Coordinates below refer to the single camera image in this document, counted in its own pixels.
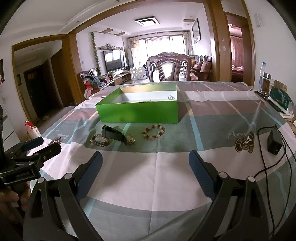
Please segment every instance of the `pile of clothes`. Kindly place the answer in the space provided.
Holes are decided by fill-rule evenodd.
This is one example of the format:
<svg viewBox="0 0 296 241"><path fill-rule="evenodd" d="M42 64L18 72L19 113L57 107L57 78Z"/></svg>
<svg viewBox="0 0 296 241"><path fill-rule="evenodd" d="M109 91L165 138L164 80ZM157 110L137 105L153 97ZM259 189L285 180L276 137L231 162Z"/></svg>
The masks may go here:
<svg viewBox="0 0 296 241"><path fill-rule="evenodd" d="M83 84L86 88L86 90L84 92L84 97L86 99L89 99L89 97L91 96L91 91L93 89L97 89L100 86L106 84L106 79L95 76L95 75L87 75L84 78Z"/></svg>

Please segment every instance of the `green box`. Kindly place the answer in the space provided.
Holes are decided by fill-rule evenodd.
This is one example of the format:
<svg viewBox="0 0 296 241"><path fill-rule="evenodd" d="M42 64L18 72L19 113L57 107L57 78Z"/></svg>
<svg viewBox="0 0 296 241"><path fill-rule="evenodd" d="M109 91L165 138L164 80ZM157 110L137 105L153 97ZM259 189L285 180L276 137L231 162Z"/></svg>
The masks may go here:
<svg viewBox="0 0 296 241"><path fill-rule="evenodd" d="M96 109L102 122L178 123L177 84L121 87L97 103Z"/></svg>

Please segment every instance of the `artificial vine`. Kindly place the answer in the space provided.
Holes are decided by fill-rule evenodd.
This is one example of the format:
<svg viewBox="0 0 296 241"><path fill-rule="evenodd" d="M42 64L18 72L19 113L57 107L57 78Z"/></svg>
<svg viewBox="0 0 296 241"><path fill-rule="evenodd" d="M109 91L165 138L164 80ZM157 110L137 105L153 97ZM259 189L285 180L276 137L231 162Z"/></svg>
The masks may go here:
<svg viewBox="0 0 296 241"><path fill-rule="evenodd" d="M98 75L100 76L101 75L101 68L100 68L100 64L99 64L98 52L96 50L96 42L94 39L94 32L91 32L91 41L92 41L93 48L94 48L94 58L96 60L96 68L98 70Z"/></svg>

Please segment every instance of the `floor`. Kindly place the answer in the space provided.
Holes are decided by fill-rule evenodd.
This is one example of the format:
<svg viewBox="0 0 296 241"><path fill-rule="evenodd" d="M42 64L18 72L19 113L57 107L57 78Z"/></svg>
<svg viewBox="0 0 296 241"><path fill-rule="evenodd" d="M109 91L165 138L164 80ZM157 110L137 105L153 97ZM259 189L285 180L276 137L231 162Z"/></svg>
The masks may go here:
<svg viewBox="0 0 296 241"><path fill-rule="evenodd" d="M185 77L183 73L180 73L179 75L179 81L185 81ZM127 82L124 82L124 84L140 84L140 83L148 83L149 82L149 78L145 79L145 80L129 80ZM153 82L159 82L159 74L158 71L155 71L153 73Z"/></svg>
<svg viewBox="0 0 296 241"><path fill-rule="evenodd" d="M55 122L57 122L60 118L66 115L69 111L71 111L75 106L67 106L61 109L50 110L47 115L49 118L47 120L40 120L37 128L41 134L43 134L49 127L51 127Z"/></svg>

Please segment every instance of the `brown bead bracelet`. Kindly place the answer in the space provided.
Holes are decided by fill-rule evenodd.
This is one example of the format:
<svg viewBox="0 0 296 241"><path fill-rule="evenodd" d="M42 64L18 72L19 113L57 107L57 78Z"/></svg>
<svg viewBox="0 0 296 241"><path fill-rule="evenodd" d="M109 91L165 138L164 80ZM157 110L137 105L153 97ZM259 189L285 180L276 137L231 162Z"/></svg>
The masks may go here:
<svg viewBox="0 0 296 241"><path fill-rule="evenodd" d="M149 130L155 128L155 127L158 127L158 128L160 129L160 132L159 132L157 135L154 135L154 136L148 136L146 133L147 133ZM146 129L142 132L142 135L143 135L143 137L144 137L145 139L149 139L149 140L151 140L151 139L160 138L160 137L163 135L164 132L165 132L165 129L164 129L163 126L161 126L161 125L152 125L152 126L149 126L148 128L146 128Z"/></svg>
<svg viewBox="0 0 296 241"><path fill-rule="evenodd" d="M96 137L102 138L104 140L104 142L96 141L95 140ZM93 143L99 147L108 146L110 144L109 140L106 137L102 136L102 134L94 134L90 141L91 141L91 143Z"/></svg>

